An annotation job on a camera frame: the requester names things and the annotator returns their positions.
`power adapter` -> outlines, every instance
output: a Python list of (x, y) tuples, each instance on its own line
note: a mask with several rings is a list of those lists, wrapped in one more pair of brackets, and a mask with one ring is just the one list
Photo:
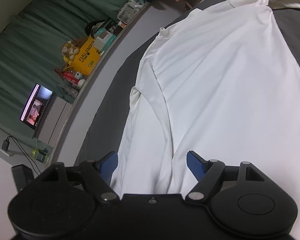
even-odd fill
[(2, 142), (1, 148), (6, 152), (6, 151), (8, 151), (9, 144), (10, 144), (10, 142), (6, 139)]

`stuffed toy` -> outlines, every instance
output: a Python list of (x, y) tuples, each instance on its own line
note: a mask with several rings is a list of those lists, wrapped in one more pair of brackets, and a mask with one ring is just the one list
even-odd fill
[(77, 43), (75, 41), (68, 41), (61, 49), (63, 60), (66, 63), (74, 60), (75, 55), (77, 55), (79, 51), (80, 49), (77, 47)]

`gray bed sheet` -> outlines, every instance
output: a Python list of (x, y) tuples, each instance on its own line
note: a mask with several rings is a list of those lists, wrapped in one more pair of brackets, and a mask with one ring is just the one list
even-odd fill
[[(223, 1), (225, 0), (205, 0), (196, 8), (203, 10)], [(169, 25), (183, 20), (188, 14), (189, 12), (185, 13)], [(300, 66), (300, 9), (274, 10), (274, 16)], [(157, 34), (133, 52), (118, 70), (87, 132), (75, 165), (87, 159), (99, 160), (108, 152), (119, 149), (130, 109), (129, 95), (135, 85), (139, 61), (156, 36)]]

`screw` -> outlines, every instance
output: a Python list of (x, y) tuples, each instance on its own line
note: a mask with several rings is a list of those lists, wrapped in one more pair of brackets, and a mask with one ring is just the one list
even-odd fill
[(106, 192), (101, 194), (101, 198), (105, 201), (111, 201), (117, 198), (117, 195), (113, 192)]
[(150, 204), (155, 204), (157, 201), (156, 201), (154, 198), (151, 198), (148, 202), (149, 202)]
[(201, 200), (204, 198), (204, 195), (201, 192), (191, 192), (188, 194), (188, 197), (192, 200)]

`white shirt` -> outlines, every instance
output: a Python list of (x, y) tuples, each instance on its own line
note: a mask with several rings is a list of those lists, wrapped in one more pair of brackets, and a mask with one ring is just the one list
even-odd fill
[(186, 165), (249, 161), (298, 206), (300, 240), (300, 67), (272, 9), (300, 0), (227, 0), (168, 27), (146, 50), (111, 186), (124, 193), (186, 196)]

